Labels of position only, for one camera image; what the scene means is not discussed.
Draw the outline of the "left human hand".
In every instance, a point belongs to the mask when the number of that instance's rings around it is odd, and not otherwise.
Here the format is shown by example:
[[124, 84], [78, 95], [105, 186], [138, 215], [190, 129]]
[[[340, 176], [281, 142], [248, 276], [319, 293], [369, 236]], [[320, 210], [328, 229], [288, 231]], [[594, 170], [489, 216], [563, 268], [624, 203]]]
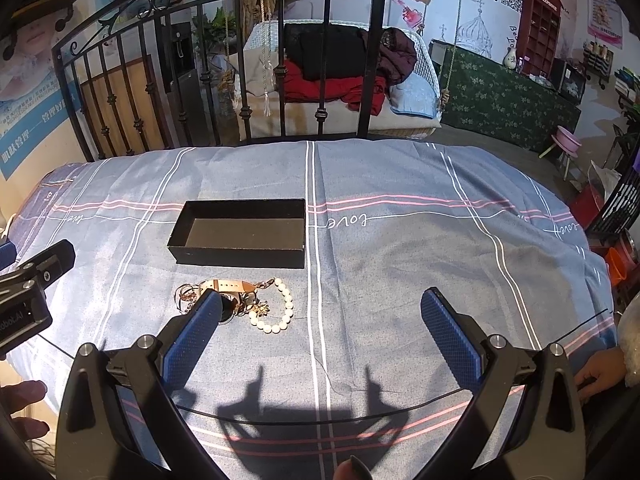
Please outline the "left human hand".
[[[10, 415], [24, 411], [32, 404], [36, 404], [44, 399], [48, 388], [40, 380], [24, 380], [15, 385], [7, 385], [1, 388], [1, 405]], [[46, 436], [49, 425], [43, 420], [31, 417], [15, 417], [13, 425], [17, 434], [23, 441], [39, 439]]]

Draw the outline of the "right human hand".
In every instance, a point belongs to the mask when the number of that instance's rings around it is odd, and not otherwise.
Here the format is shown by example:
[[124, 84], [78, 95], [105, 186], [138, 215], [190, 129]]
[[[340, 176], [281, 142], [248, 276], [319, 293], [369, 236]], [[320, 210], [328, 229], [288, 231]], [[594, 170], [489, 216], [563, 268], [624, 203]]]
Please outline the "right human hand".
[[626, 373], [620, 347], [596, 352], [575, 375], [579, 401], [585, 403], [592, 396], [614, 387], [625, 378]]

